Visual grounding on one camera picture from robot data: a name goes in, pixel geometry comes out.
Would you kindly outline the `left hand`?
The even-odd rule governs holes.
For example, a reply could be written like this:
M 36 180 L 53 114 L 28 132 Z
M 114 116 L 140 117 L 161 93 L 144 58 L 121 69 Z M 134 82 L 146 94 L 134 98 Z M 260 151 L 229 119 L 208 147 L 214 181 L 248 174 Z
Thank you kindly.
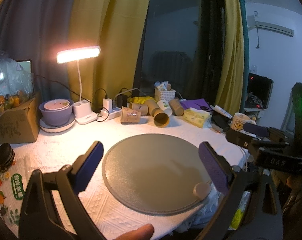
M 116 238 L 116 240 L 150 240 L 154 234 L 152 224 L 145 224 L 136 230 L 124 233 Z

